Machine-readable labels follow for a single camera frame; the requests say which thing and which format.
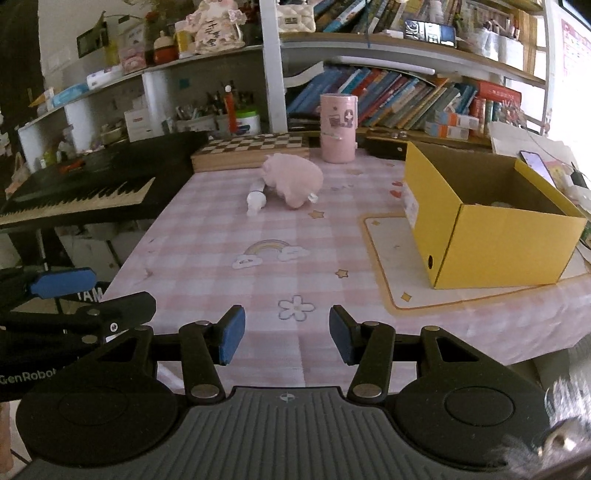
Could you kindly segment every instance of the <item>open box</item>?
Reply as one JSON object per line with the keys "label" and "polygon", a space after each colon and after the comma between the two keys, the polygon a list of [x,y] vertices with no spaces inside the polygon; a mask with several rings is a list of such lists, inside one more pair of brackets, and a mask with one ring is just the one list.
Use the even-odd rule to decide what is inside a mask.
{"label": "open box", "polygon": [[517,158],[420,142],[408,143],[403,197],[434,288],[556,283],[586,223]]}

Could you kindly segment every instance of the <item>star print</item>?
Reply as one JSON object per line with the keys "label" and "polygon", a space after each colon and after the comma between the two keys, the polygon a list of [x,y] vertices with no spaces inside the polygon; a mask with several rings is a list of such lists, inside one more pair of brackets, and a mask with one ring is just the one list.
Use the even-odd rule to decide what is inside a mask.
{"label": "star print", "polygon": [[308,215],[310,215],[313,219],[324,218],[324,212],[319,212],[318,210],[314,210],[313,212],[310,212]]}

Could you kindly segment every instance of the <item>cable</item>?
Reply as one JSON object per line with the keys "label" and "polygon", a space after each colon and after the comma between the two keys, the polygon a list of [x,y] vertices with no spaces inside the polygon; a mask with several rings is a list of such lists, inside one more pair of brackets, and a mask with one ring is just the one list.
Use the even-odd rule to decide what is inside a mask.
{"label": "cable", "polygon": [[13,454],[16,458],[18,458],[22,463],[24,463],[25,465],[30,465],[31,462],[29,460],[27,460],[25,457],[19,455],[17,452],[15,452],[14,450],[10,449],[10,453]]}

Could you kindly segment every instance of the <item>pink checkered tablecloth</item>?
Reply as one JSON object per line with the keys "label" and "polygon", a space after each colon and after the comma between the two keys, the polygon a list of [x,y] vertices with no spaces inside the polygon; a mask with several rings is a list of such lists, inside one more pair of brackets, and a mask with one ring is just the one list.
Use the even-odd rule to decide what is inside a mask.
{"label": "pink checkered tablecloth", "polygon": [[[233,304],[246,310],[246,333],[232,363],[218,369],[233,385],[350,383],[355,367],[341,361],[328,330],[334,304],[357,320],[389,323],[418,334],[439,325],[504,364],[573,346],[591,332],[591,276],[486,301],[388,313],[363,241],[360,217],[402,211],[391,194],[403,162],[359,151],[354,163],[324,172],[319,202],[289,210],[270,197],[256,217],[246,195],[258,170],[194,175],[142,238],[104,299],[150,292],[155,333],[217,320]],[[163,363],[159,378],[182,389],[180,365]],[[397,364],[391,390],[414,378]]]}

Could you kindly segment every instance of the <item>pink cylindrical container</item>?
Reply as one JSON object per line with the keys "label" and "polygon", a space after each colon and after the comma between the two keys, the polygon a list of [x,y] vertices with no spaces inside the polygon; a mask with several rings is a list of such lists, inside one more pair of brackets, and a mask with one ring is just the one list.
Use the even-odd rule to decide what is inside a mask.
{"label": "pink cylindrical container", "polygon": [[329,163],[355,159],[357,142],[357,96],[342,93],[320,95],[320,146]]}

